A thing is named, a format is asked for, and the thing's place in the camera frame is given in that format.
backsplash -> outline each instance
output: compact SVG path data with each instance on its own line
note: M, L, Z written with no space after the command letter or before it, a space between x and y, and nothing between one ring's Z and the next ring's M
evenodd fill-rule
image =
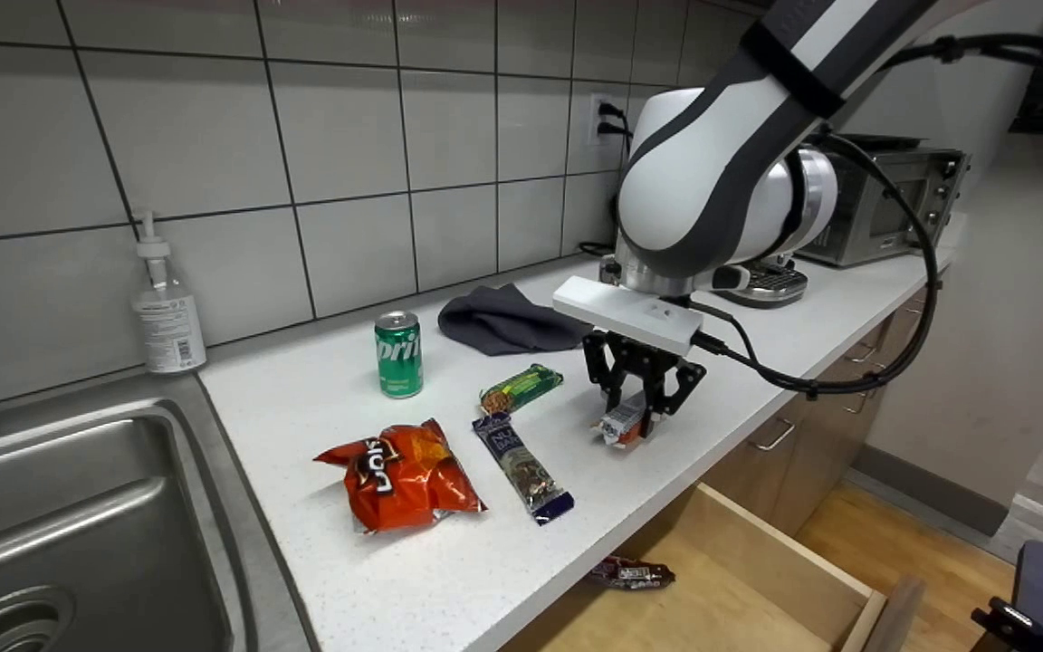
M0 0L0 397L142 367L155 211L209 345L605 238L629 112L716 0Z

dark towel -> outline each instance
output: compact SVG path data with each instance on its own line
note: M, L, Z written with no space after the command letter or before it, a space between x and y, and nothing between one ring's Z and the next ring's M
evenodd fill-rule
M518 286L477 286L442 308L439 327L448 340L483 354L569 352L584 345L592 327L551 308L528 304Z

pump dispenser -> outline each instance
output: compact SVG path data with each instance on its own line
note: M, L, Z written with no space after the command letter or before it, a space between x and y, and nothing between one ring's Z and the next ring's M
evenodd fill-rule
M208 362L208 346L195 298L171 270L171 245L161 238L151 215L147 215L136 251L148 270L148 286L132 301L147 337L148 373L200 368Z

sink basin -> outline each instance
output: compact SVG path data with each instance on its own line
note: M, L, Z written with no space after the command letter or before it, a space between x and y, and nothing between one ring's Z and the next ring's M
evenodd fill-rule
M195 379L0 410L0 652L305 652Z

kitchen counter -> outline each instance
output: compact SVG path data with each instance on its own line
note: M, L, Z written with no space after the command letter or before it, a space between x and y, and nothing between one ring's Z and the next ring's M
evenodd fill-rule
M812 278L800 304L732 311L763 362L808 375L925 281L918 257L852 270L800 268ZM553 268L518 286L549 304L563 278L592 270L593 263ZM605 402L579 352L486 358L439 333L442 301L410 308L419 316L427 373L416 397L378 390L368 316L225 352L202 368L324 647L504 646L791 397L728 358L692 352L712 373L685 410L643 449L610 454L592 441ZM706 331L739 346L728 327L706 320ZM477 390L528 362L553 367L564 383L526 404L516 430L576 497L576 506L545 529L470 435ZM488 512L452 514L415 535L364 535L347 514L343 471L311 456L430 416Z

